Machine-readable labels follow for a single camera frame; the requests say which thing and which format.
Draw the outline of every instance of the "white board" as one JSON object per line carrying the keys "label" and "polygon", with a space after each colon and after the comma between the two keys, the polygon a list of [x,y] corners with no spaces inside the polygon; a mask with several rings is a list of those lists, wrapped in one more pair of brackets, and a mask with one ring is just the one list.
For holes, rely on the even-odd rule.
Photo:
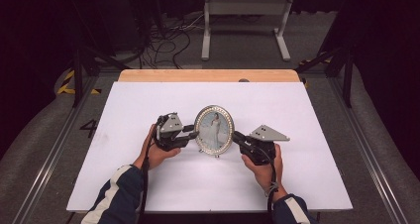
{"label": "white board", "polygon": [[[200,110],[219,105],[235,130],[249,134],[261,124],[281,132],[283,185],[310,210],[352,209],[309,97],[300,82],[116,82],[104,108],[67,210],[87,211],[99,189],[138,156],[159,115],[177,112],[183,125]],[[147,212],[259,212],[266,197],[244,166],[235,143],[215,159],[190,141],[175,158],[150,171]]]}

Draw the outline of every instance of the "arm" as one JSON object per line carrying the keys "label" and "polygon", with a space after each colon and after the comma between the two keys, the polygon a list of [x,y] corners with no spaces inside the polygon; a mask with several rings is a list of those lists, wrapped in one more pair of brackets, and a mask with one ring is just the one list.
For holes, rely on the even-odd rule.
{"label": "arm", "polygon": [[[242,159],[247,168],[249,168],[255,175],[257,183],[262,189],[268,193],[271,183],[271,166],[255,166],[254,163],[245,155]],[[317,223],[313,219],[306,208],[305,201],[293,194],[288,194],[281,178],[283,175],[283,162],[281,158],[281,149],[278,144],[275,144],[275,173],[278,182],[278,191],[273,194],[273,221],[278,224],[294,224],[294,223]]]}
{"label": "arm", "polygon": [[[140,205],[143,191],[143,174],[141,171],[146,156],[148,140],[153,127],[143,142],[140,155],[132,165],[119,168],[111,179],[101,188],[98,198],[81,223],[135,223],[136,209]],[[151,143],[149,150],[149,169],[160,165],[164,159],[176,156],[180,149],[165,152]]]}

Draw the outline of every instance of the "hand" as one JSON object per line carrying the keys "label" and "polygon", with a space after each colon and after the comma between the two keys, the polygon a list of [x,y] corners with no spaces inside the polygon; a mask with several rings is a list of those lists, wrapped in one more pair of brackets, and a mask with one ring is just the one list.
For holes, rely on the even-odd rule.
{"label": "hand", "polygon": [[[278,192],[274,193],[274,196],[272,197],[272,202],[276,202],[279,198],[287,195],[287,192],[281,183],[281,177],[283,175],[283,161],[281,158],[280,145],[279,144],[274,144],[274,145],[275,145],[274,167],[275,167],[275,174],[277,176],[277,182],[278,182]],[[251,161],[251,159],[247,157],[246,155],[242,155],[242,160],[244,161],[245,166],[254,173],[257,183],[262,187],[262,189],[266,193],[268,193],[269,188],[271,186],[271,175],[272,175],[271,165],[256,166]]]}
{"label": "hand", "polygon": [[[151,128],[149,129],[148,136],[145,138],[145,141],[143,142],[143,147],[140,155],[136,158],[136,160],[133,162],[133,165],[137,168],[142,168],[143,161],[145,160],[146,156],[146,149],[148,147],[149,138],[153,134],[155,124],[152,124]],[[158,165],[160,165],[164,159],[172,158],[176,155],[178,155],[181,152],[180,148],[175,148],[173,150],[170,150],[169,152],[166,152],[162,149],[160,149],[156,144],[155,141],[152,140],[151,147],[149,148],[149,169],[155,168]]]}

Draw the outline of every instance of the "dark blue sleeve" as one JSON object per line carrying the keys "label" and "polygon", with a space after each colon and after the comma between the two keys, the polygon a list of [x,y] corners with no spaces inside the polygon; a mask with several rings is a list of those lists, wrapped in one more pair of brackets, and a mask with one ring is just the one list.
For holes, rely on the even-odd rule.
{"label": "dark blue sleeve", "polygon": [[275,224],[318,223],[309,215],[305,201],[293,194],[287,194],[274,203],[272,218]]}
{"label": "dark blue sleeve", "polygon": [[142,172],[134,166],[119,168],[103,185],[81,223],[135,223],[142,191]]}

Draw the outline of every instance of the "decorative round frame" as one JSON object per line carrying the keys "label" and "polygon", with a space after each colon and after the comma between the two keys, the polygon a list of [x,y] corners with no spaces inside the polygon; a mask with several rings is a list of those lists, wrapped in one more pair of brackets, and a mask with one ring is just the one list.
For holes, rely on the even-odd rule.
{"label": "decorative round frame", "polygon": [[195,141],[200,147],[200,152],[219,157],[231,146],[235,126],[226,109],[210,105],[198,113],[194,122],[194,131],[199,132]]}

